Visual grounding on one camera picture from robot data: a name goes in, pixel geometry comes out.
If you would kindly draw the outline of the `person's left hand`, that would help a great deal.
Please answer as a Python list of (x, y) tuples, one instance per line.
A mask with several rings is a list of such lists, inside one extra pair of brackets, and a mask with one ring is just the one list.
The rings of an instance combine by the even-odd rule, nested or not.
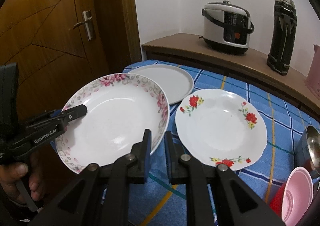
[(28, 186), (31, 198), (34, 201), (39, 201), (45, 192), (41, 157), (38, 151), (32, 153), (29, 164), (30, 166), (17, 162), (9, 166), (1, 165), (1, 186), (12, 201), (21, 205), (26, 204), (26, 201), (19, 192), (16, 182), (26, 176), (29, 170), (31, 170), (31, 174), (28, 177)]

